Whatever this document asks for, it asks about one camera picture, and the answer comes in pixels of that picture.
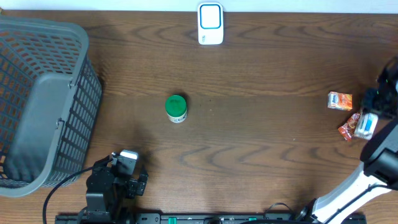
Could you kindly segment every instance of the wood grain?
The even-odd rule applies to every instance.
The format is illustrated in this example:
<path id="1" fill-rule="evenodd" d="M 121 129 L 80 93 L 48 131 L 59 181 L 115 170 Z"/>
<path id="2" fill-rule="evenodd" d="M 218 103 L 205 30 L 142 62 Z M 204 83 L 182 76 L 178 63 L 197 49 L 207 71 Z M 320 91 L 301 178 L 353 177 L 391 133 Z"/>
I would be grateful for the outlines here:
<path id="1" fill-rule="evenodd" d="M 359 164 L 365 141 L 336 130 L 351 112 L 329 110 L 329 91 L 352 93 L 358 109 L 398 49 L 398 16 L 225 13 L 224 42 L 197 42 L 191 12 L 6 11 L 81 25 L 104 97 L 86 166 L 121 149 L 149 171 L 140 208 L 163 212 L 262 212 L 285 202 L 300 210 Z M 173 93 L 188 119 L 172 124 Z M 83 175 L 48 208 L 86 205 Z M 41 223 L 50 189 L 0 198 L 2 223 Z M 396 223 L 398 194 L 360 209 L 369 223 Z"/>

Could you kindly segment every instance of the snack package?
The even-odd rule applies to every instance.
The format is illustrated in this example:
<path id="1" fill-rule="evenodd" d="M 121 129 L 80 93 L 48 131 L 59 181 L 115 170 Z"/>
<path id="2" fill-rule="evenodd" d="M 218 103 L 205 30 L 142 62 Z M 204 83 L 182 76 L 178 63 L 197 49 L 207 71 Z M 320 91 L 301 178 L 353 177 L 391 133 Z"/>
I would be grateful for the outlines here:
<path id="1" fill-rule="evenodd" d="M 331 91 L 328 95 L 328 107 L 338 110 L 353 109 L 353 96 L 351 94 Z"/>
<path id="2" fill-rule="evenodd" d="M 360 112 L 353 114 L 344 125 L 342 125 L 340 128 L 338 128 L 338 131 L 340 132 L 340 134 L 347 141 L 350 141 L 353 138 L 356 126 L 359 121 L 359 117 L 361 117 Z"/>
<path id="3" fill-rule="evenodd" d="M 355 129 L 354 136 L 370 140 L 376 128 L 379 117 L 374 113 L 362 113 L 359 118 L 358 125 Z"/>

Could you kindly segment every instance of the orange and white box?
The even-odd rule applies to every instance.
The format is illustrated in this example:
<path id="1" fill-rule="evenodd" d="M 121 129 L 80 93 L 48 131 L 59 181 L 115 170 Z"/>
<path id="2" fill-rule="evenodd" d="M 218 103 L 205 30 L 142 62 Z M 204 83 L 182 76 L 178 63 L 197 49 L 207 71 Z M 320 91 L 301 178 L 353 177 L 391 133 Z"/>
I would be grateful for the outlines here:
<path id="1" fill-rule="evenodd" d="M 331 91 L 328 95 L 328 108 L 349 111 L 353 109 L 353 96 Z"/>

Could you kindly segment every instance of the basket bottom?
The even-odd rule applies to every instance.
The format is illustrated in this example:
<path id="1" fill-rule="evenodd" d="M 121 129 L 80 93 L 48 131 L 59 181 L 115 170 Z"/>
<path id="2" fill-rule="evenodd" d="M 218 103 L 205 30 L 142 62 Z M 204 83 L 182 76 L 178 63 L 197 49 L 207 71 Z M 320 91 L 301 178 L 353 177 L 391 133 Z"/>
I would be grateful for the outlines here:
<path id="1" fill-rule="evenodd" d="M 8 179 L 32 182 L 42 172 L 69 92 L 70 77 L 42 75 L 32 88 L 4 163 Z"/>

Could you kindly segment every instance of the blue rounded square outline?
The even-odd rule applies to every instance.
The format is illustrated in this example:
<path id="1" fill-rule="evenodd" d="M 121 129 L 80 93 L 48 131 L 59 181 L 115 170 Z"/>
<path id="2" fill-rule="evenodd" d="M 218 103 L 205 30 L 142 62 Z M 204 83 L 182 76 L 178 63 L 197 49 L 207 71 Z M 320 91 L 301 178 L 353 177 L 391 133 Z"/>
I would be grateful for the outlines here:
<path id="1" fill-rule="evenodd" d="M 217 6 L 217 7 L 218 7 L 218 12 L 219 12 L 219 15 L 220 15 L 220 16 L 218 16 L 218 18 L 220 19 L 220 22 L 219 22 L 219 26 L 218 26 L 218 27 L 204 28 L 204 27 L 202 26 L 202 24 L 201 24 L 201 8 L 202 8 L 203 6 Z M 199 8 L 199 15 L 200 15 L 200 27 L 201 27 L 202 29 L 218 29 L 218 28 L 221 27 L 221 8 L 220 8 L 219 5 L 217 5 L 217 4 L 203 4 L 203 5 L 201 5 L 200 8 Z"/>

